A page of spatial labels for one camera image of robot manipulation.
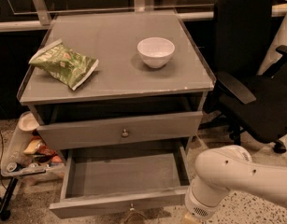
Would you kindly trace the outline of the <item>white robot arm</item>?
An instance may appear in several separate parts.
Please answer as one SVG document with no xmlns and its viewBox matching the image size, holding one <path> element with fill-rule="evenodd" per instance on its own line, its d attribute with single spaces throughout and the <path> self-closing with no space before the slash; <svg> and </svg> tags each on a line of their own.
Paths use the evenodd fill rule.
<svg viewBox="0 0 287 224">
<path fill-rule="evenodd" d="M 271 5 L 215 5 L 214 106 L 261 143 L 287 134 L 287 36 L 277 35 L 266 49 Z M 232 190 L 259 196 L 287 209 L 287 168 L 254 163 L 239 145 L 199 154 L 196 177 L 185 196 L 196 217 L 211 217 Z"/>
</svg>

